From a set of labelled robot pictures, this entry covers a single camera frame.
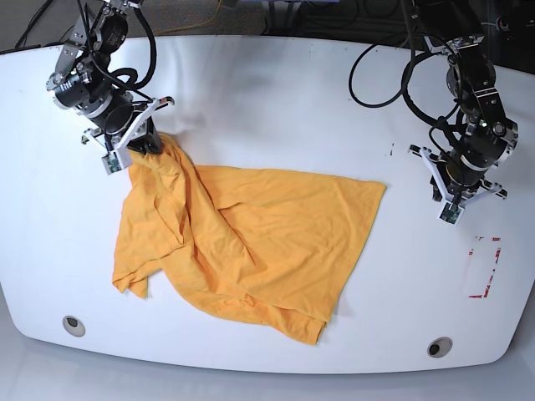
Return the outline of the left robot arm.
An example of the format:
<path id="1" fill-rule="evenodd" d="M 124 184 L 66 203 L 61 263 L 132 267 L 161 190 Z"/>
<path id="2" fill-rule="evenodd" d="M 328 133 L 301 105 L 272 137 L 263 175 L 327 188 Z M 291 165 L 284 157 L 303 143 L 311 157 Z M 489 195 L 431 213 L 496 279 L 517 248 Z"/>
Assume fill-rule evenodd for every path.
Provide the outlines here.
<path id="1" fill-rule="evenodd" d="M 495 87 L 496 71 L 482 52 L 485 34 L 478 16 L 467 1 L 403 1 L 400 5 L 410 46 L 415 46 L 415 28 L 421 26 L 422 37 L 438 42 L 449 64 L 446 83 L 455 102 L 454 123 L 447 116 L 430 117 L 409 95 L 412 73 L 418 63 L 433 56 L 431 50 L 410 55 L 398 92 L 411 112 L 432 131 L 442 132 L 450 146 L 428 156 L 423 149 L 412 148 L 431 163 L 434 200 L 461 207 L 484 195 L 506 198 L 506 191 L 487 181 L 485 174 L 515 150 L 517 124 L 506 116 Z"/>

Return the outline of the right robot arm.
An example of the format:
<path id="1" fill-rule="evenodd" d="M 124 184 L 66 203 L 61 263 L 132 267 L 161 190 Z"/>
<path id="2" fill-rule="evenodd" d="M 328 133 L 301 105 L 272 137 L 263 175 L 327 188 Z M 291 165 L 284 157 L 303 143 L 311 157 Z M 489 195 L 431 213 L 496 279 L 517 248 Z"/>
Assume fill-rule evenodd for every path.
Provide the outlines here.
<path id="1" fill-rule="evenodd" d="M 163 144 L 150 107 L 161 109 L 171 97 L 154 99 L 141 92 L 152 79 L 157 58 L 155 36 L 141 12 L 142 1 L 103 1 L 97 13 L 77 2 L 79 19 L 64 43 L 46 88 L 61 109 L 72 109 L 95 125 L 82 135 L 111 153 L 120 146 L 143 155 L 158 155 Z M 109 70 L 111 54 L 128 34 L 132 10 L 150 45 L 149 67 L 143 79 L 133 68 Z"/>

